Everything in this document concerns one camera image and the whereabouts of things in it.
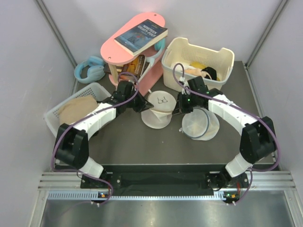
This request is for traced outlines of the beige trim mesh laundry bag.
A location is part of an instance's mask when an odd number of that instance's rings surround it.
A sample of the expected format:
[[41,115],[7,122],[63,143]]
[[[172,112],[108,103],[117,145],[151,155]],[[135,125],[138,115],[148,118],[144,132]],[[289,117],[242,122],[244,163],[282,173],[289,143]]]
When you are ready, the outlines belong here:
[[143,123],[153,129],[168,126],[177,103],[174,96],[166,91],[153,91],[147,100],[153,107],[141,113]]

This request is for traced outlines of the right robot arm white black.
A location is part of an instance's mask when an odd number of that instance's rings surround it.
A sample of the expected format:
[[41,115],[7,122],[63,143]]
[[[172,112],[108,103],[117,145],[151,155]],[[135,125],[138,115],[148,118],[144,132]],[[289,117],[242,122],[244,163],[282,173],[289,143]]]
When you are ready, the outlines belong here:
[[238,176],[256,162],[277,150],[273,122],[268,117],[258,118],[248,114],[230,101],[220,90],[209,89],[201,77],[176,81],[182,91],[173,114],[188,114],[195,107],[202,107],[225,120],[241,136],[240,151],[219,173],[218,187],[232,187]]

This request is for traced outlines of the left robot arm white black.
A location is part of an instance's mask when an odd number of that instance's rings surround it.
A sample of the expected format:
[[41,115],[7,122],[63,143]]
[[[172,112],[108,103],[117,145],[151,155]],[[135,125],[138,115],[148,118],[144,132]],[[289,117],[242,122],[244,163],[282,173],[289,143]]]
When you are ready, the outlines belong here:
[[154,107],[130,81],[120,81],[116,91],[84,118],[59,127],[53,157],[89,177],[96,187],[107,183],[104,167],[89,156],[89,139],[127,108],[141,113]]

